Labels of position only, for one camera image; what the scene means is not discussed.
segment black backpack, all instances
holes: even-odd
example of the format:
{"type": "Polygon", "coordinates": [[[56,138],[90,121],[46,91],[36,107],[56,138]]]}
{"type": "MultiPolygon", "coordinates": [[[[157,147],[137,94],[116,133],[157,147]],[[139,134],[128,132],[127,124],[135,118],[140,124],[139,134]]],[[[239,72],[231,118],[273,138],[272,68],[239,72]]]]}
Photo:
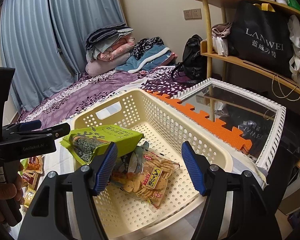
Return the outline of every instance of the black backpack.
{"type": "Polygon", "coordinates": [[[171,72],[171,78],[174,82],[174,73],[184,72],[190,78],[190,81],[177,82],[185,85],[195,85],[207,79],[207,57],[200,54],[200,42],[202,38],[199,35],[193,35],[186,43],[182,56],[182,62],[179,62],[176,68],[171,72]]]}

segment yellow label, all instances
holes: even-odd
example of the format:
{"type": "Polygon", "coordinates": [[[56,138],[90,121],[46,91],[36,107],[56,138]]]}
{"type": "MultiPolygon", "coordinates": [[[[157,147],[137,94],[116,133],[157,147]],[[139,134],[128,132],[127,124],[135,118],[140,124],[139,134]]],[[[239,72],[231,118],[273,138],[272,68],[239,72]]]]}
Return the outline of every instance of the yellow label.
{"type": "Polygon", "coordinates": [[[157,182],[160,178],[161,173],[162,173],[162,169],[160,169],[158,167],[154,167],[152,170],[152,173],[146,177],[143,184],[150,188],[155,188],[155,186],[157,185],[157,182]]]}

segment ornate frame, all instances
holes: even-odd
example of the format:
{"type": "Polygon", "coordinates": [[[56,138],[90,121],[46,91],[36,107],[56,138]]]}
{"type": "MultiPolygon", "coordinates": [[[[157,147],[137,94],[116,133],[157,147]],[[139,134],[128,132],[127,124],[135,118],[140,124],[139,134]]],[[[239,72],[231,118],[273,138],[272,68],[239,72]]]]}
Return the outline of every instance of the ornate frame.
{"type": "Polygon", "coordinates": [[[249,90],[213,78],[208,78],[202,81],[201,83],[186,89],[183,92],[179,92],[177,95],[173,96],[172,98],[177,98],[183,101],[191,97],[192,95],[198,93],[199,91],[209,87],[210,85],[215,85],[217,87],[233,92],[237,95],[244,96],[245,98],[258,102],[261,105],[267,106],[276,112],[269,136],[265,142],[265,145],[260,153],[259,158],[256,161],[256,165],[259,168],[263,168],[266,171],[269,171],[280,142],[283,125],[284,125],[284,119],[286,115],[286,108],[268,98],[260,96],[249,90]]]}

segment blue curtain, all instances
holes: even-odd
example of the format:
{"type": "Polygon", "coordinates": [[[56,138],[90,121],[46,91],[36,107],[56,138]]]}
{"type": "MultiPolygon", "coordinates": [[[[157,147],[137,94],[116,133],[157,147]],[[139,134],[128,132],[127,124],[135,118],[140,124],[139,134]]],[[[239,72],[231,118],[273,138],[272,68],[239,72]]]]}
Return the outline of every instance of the blue curtain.
{"type": "Polygon", "coordinates": [[[119,0],[49,0],[52,22],[67,61],[77,73],[87,64],[85,39],[92,31],[125,22],[119,0]]]}
{"type": "Polygon", "coordinates": [[[0,46],[3,65],[16,69],[11,95],[18,111],[74,82],[57,51],[48,0],[4,0],[0,46]]]}

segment perforated basket wall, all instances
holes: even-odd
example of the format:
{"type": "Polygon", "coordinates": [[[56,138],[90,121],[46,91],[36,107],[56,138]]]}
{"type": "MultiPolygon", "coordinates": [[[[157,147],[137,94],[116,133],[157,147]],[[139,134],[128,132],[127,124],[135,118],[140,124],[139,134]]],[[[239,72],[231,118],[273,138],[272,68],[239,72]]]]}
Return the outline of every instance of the perforated basket wall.
{"type": "Polygon", "coordinates": [[[212,143],[200,132],[200,127],[186,116],[142,90],[131,90],[81,114],[75,120],[74,127],[78,129],[104,124],[117,124],[143,133],[145,138],[140,141],[140,145],[146,140],[166,158],[180,163],[180,169],[169,177],[159,209],[113,185],[107,186],[104,192],[94,198],[109,238],[134,232],[125,236],[134,239],[136,230],[155,228],[154,225],[162,221],[165,221],[165,226],[169,226],[169,218],[178,216],[179,210],[184,208],[182,213],[185,214],[187,205],[199,193],[194,189],[181,157],[184,141],[189,141],[195,152],[205,155],[210,163],[232,171],[232,159],[226,150],[212,143]],[[105,119],[98,119],[97,112],[117,102],[121,104],[120,111],[105,119]]]}

